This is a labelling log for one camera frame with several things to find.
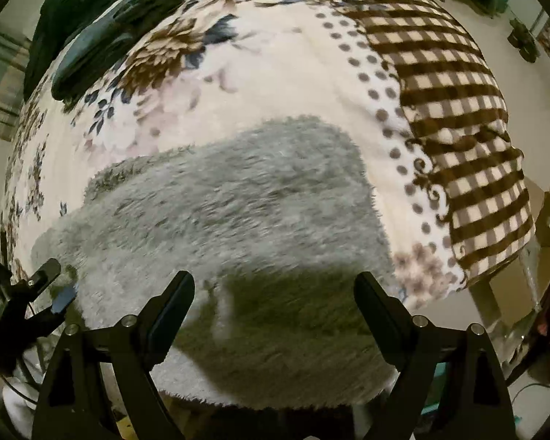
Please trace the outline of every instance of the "open cardboard box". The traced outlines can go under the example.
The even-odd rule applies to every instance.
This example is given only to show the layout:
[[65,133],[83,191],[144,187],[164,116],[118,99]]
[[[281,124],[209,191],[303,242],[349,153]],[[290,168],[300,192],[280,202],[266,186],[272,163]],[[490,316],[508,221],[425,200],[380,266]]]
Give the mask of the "open cardboard box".
[[[527,177],[525,186],[535,220],[535,236],[541,246],[535,277],[536,297],[537,301],[541,301],[550,284],[550,190],[544,192]],[[493,276],[490,287],[499,306],[501,319],[507,326],[513,326],[534,309],[532,290],[519,257]]]

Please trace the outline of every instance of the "metal screw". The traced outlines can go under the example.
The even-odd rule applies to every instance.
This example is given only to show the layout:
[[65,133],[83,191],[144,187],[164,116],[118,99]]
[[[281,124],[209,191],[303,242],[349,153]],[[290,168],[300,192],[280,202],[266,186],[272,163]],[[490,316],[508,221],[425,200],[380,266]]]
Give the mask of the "metal screw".
[[421,316],[420,314],[417,314],[413,318],[414,324],[418,327],[426,327],[428,325],[428,318],[426,316]]
[[64,333],[68,336],[73,336],[77,331],[80,330],[80,327],[77,324],[70,324],[65,328]]
[[136,316],[134,314],[127,314],[120,320],[120,324],[124,327],[134,326],[136,324]]
[[477,323],[471,324],[470,330],[473,331],[477,336],[482,336],[485,333],[485,328]]

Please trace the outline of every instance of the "gray fluffy fabric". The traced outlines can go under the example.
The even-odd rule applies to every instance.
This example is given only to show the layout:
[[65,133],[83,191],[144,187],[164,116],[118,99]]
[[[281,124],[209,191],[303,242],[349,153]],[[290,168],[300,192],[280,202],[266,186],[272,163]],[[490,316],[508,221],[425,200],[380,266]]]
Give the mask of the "gray fluffy fabric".
[[178,270],[194,275],[194,304],[152,371],[169,395],[337,406],[393,378],[352,297],[361,271],[391,284],[388,242],[358,148],[316,118],[112,166],[32,255],[68,265],[90,328],[138,313]]

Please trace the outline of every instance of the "floor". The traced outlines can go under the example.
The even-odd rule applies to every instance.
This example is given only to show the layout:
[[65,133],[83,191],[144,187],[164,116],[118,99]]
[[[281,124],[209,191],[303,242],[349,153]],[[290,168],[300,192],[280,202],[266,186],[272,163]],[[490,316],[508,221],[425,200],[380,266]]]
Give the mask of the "floor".
[[[547,188],[550,183],[549,58],[543,54],[536,63],[530,64],[509,45],[506,40],[511,31],[509,14],[488,18],[469,0],[447,0],[444,6],[477,41],[496,76],[510,113],[511,139],[525,154],[525,174]],[[26,30],[31,23],[22,21],[21,29]],[[481,296],[479,290],[462,291],[436,302],[422,313],[436,325],[465,329],[473,322],[485,323],[483,307],[488,300]],[[510,387],[511,397],[536,381],[525,374]],[[541,386],[527,388],[517,397],[514,412],[521,418],[517,427],[519,438],[531,438],[550,413],[550,390]]]

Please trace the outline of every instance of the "bed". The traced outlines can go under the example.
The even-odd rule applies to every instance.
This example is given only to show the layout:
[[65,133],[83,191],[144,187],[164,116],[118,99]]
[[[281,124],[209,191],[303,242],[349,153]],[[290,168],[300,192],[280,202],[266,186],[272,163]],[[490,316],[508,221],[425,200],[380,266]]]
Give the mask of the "bed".
[[92,328],[191,270],[185,332],[153,371],[169,395],[367,401],[392,372],[353,306],[356,273],[413,311],[534,232],[503,95],[435,0],[180,0],[57,100],[76,42],[23,108],[8,262],[22,279],[60,259]]

